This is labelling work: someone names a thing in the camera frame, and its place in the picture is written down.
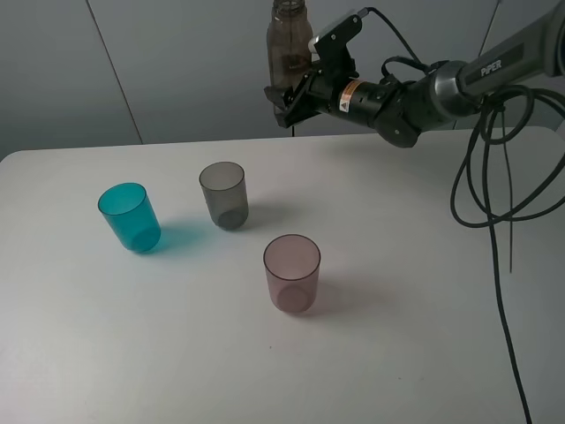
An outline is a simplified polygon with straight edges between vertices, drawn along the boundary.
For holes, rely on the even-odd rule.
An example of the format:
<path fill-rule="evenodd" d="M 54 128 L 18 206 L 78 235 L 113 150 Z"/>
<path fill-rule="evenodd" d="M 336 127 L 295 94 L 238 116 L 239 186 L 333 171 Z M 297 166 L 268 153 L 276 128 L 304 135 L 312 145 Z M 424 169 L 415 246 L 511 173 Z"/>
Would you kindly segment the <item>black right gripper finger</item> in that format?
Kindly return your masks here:
<path fill-rule="evenodd" d="M 314 110 L 280 110 L 276 113 L 276 123 L 281 127 L 288 129 L 297 125 L 307 119 L 315 117 L 320 114 L 322 100 L 320 97 L 311 93 L 313 98 Z"/>
<path fill-rule="evenodd" d="M 279 110 L 314 110 L 310 88 L 315 77 L 316 71 L 309 71 L 295 88 L 268 86 L 264 93 Z"/>

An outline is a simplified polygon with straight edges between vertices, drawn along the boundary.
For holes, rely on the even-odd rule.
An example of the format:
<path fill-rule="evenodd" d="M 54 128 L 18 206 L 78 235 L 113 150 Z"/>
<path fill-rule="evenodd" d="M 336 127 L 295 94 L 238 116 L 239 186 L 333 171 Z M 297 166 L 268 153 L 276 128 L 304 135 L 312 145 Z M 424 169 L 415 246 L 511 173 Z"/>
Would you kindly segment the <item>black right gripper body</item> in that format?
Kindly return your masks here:
<path fill-rule="evenodd" d="M 387 87 L 346 77 L 331 86 L 320 71 L 304 76 L 304 120 L 329 115 L 353 124 L 374 128 L 387 102 Z"/>

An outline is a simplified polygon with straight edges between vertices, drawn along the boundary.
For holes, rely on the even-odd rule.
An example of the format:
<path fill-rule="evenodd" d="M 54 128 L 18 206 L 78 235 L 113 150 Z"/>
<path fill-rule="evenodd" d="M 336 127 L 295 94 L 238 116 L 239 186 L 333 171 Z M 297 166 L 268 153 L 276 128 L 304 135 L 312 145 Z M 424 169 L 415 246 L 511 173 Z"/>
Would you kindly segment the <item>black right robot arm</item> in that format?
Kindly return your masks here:
<path fill-rule="evenodd" d="M 470 63 L 424 64 L 411 52 L 390 60 L 421 71 L 422 79 L 401 82 L 383 68 L 379 83 L 363 81 L 347 44 L 371 12 L 371 7 L 350 12 L 309 41 L 318 60 L 296 88 L 266 87 L 266 97 L 280 111 L 279 126 L 327 114 L 370 128 L 396 147 L 411 148 L 421 133 L 463 117 L 484 116 L 514 93 L 533 99 L 536 91 L 520 86 L 522 80 L 564 73 L 564 3 L 559 2 Z"/>

